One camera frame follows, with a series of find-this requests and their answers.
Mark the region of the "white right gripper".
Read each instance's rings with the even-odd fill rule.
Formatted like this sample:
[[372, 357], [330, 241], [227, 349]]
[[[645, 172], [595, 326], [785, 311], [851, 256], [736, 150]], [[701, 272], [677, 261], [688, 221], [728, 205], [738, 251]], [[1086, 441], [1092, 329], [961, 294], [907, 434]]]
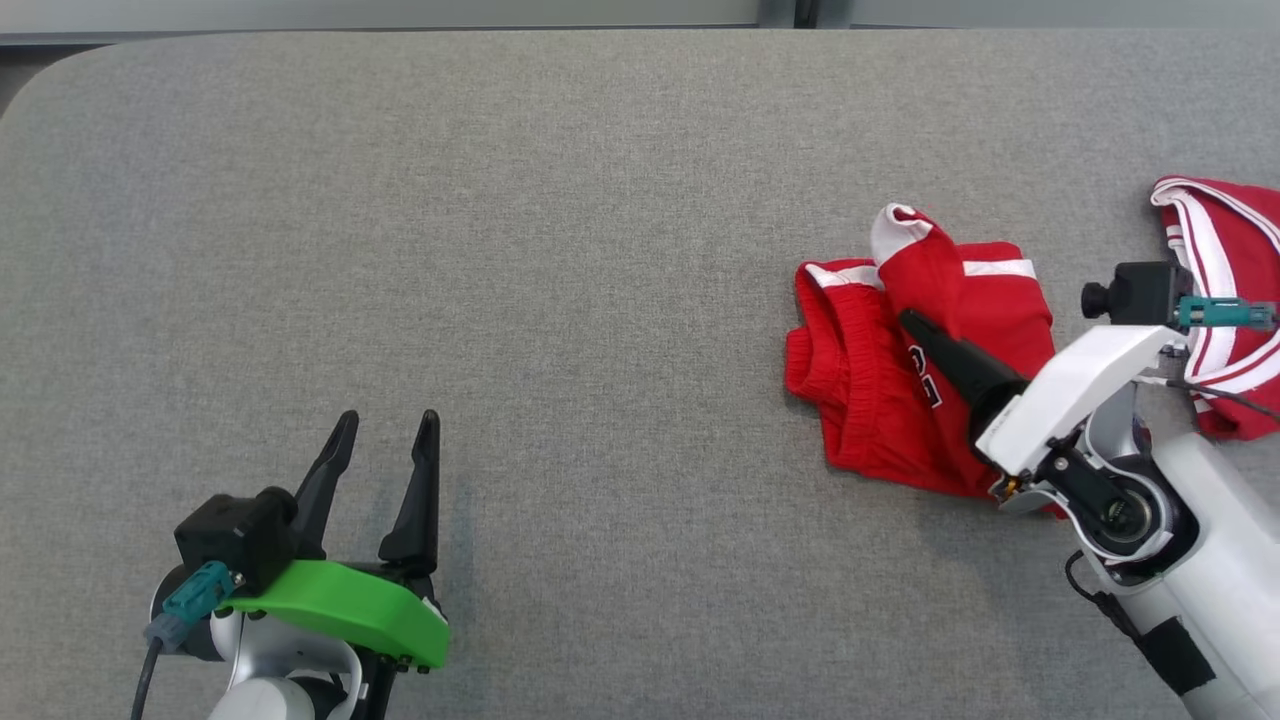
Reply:
[[1030, 382], [969, 340], [951, 336], [916, 310], [908, 333], [925, 405], [1001, 471], [1034, 471], [1051, 443], [1074, 429], [1184, 336], [1165, 325], [1096, 325], [1057, 352]]

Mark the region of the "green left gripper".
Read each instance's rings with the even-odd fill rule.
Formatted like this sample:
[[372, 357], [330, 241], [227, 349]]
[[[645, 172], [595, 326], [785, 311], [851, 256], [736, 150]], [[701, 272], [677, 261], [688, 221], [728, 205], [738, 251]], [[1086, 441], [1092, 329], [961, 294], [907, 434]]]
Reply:
[[[236, 593], [223, 606], [264, 612], [298, 629], [335, 638], [411, 667], [444, 667], [451, 626], [435, 605], [408, 587], [326, 561], [323, 539], [337, 491], [358, 432], [358, 413], [340, 414], [294, 493], [297, 559], [260, 594]], [[411, 448], [413, 469], [392, 530], [378, 557], [392, 566], [431, 575], [438, 566], [442, 421], [424, 411]]]

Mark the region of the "red shorts with white stripe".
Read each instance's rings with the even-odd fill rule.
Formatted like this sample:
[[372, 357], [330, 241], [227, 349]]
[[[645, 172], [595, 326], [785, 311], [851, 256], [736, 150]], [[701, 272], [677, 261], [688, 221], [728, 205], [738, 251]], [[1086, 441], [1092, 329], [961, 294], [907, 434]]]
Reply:
[[869, 258], [804, 263], [795, 292], [803, 324], [787, 336], [783, 378], [818, 409], [828, 464], [986, 498], [998, 473], [973, 451], [970, 407], [899, 314], [918, 310], [1029, 379], [1055, 352], [1030, 259], [1009, 242], [957, 243], [892, 202], [873, 222]]

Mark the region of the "red and white t-shirt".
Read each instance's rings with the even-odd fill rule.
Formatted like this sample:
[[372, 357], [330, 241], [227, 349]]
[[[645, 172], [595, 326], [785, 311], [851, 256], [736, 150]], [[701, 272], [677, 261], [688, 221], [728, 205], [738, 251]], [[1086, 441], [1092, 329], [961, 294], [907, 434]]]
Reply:
[[1280, 190], [1166, 176], [1149, 197], [1194, 293], [1272, 304], [1271, 331], [1197, 327], [1184, 378], [1280, 413]]

